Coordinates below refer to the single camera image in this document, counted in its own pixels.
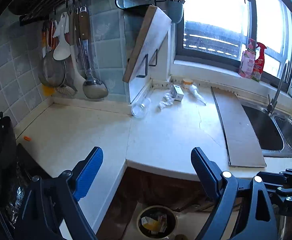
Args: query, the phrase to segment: cardboard sheet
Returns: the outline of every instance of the cardboard sheet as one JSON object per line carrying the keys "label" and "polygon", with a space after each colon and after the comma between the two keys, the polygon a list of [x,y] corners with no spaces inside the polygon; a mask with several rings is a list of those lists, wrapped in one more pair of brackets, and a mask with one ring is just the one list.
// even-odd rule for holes
{"label": "cardboard sheet", "polygon": [[148,63],[152,62],[156,49],[159,49],[163,43],[171,23],[172,20],[160,8],[153,5],[148,7],[125,70],[124,82],[131,82],[141,68],[145,68],[146,54],[148,54]]}
{"label": "cardboard sheet", "polygon": [[266,167],[254,129],[234,93],[212,88],[230,166]]}

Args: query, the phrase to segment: windowsill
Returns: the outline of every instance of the windowsill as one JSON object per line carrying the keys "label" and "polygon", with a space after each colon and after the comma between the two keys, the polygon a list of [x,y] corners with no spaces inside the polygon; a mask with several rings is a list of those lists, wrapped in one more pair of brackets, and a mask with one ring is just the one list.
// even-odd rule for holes
{"label": "windowsill", "polygon": [[[273,98],[277,91],[275,87],[265,82],[256,82],[252,79],[243,78],[234,71],[196,62],[174,60],[174,63],[171,65],[171,75],[221,84],[265,98],[268,98],[268,94],[270,98]],[[285,106],[285,108],[289,108],[292,98],[281,91],[278,102]]]}

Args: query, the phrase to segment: plastic wrap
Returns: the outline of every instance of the plastic wrap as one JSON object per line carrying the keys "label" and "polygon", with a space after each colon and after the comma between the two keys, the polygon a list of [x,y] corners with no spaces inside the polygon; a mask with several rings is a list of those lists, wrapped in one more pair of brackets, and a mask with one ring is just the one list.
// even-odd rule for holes
{"label": "plastic wrap", "polygon": [[198,94],[198,88],[195,85],[191,85],[189,87],[189,91],[194,95],[194,97],[197,100],[202,101],[205,105],[207,104],[207,102],[205,101],[205,99],[200,94]]}
{"label": "plastic wrap", "polygon": [[22,205],[22,201],[25,195],[25,190],[30,183],[30,178],[22,171],[19,163],[16,163],[15,174],[7,180],[7,185],[5,186],[4,192],[6,192],[6,201],[0,206],[2,210],[5,209],[6,217],[8,218],[11,225],[14,227],[16,223],[19,209]]}
{"label": "plastic wrap", "polygon": [[165,93],[164,98],[166,99],[166,102],[160,101],[160,103],[159,103],[159,108],[161,110],[163,110],[163,108],[165,108],[167,106],[171,106],[174,104],[174,98],[173,98],[171,91]]}

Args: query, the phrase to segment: faucet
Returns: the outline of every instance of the faucet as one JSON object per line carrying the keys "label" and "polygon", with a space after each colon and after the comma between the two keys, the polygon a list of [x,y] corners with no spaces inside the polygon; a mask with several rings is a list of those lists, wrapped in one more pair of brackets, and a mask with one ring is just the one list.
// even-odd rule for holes
{"label": "faucet", "polygon": [[279,93],[280,93],[280,90],[282,88],[282,85],[283,85],[283,81],[284,81],[284,78],[286,77],[286,80],[287,80],[287,76],[289,75],[289,73],[286,73],[286,70],[289,70],[289,67],[290,67],[290,62],[289,60],[287,59],[285,61],[285,65],[284,65],[284,69],[283,69],[283,72],[282,72],[282,76],[280,78],[280,81],[279,81],[279,85],[277,87],[277,91],[276,91],[276,94],[274,96],[274,98],[270,101],[270,97],[269,97],[269,94],[268,94],[268,106],[267,106],[267,111],[268,113],[272,114],[274,109],[275,109],[275,106],[277,104],[277,98],[279,96]]}

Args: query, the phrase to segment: small box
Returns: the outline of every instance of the small box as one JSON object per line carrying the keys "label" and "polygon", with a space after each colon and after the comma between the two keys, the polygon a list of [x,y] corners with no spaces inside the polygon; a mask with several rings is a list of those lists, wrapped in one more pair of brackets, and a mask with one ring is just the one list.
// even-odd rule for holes
{"label": "small box", "polygon": [[184,92],[181,89],[180,86],[177,85],[173,85],[171,88],[172,94],[173,94],[173,98],[175,98],[175,100],[177,101],[182,101],[183,97],[184,97]]}

